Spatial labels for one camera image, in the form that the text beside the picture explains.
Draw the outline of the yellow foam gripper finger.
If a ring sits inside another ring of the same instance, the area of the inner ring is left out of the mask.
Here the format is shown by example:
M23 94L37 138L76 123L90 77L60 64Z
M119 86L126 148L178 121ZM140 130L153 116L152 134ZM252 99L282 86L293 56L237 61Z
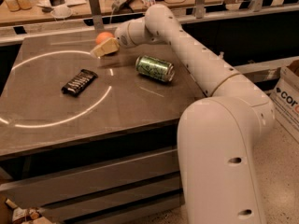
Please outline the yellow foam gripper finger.
M91 50L91 55L94 58L100 58L105 55L108 55L108 54L118 51L119 48L120 48L120 45L119 45L118 41L115 38L110 37L110 38L107 38L104 41L102 41L99 45L95 46Z

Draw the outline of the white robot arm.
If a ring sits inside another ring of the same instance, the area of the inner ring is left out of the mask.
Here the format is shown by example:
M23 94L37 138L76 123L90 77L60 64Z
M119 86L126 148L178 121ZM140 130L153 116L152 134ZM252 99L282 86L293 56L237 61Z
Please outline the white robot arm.
M167 43L205 96L178 123L178 162L189 224L266 224L253 146L274 126L271 99L186 33L160 4L144 17L101 33L95 56L120 47Z

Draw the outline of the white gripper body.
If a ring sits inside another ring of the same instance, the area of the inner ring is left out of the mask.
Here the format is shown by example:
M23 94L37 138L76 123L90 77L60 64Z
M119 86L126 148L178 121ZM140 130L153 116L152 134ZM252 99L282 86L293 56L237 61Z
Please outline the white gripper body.
M144 18L123 22L116 29L115 37L124 48L153 44L156 41L156 38L147 29Z

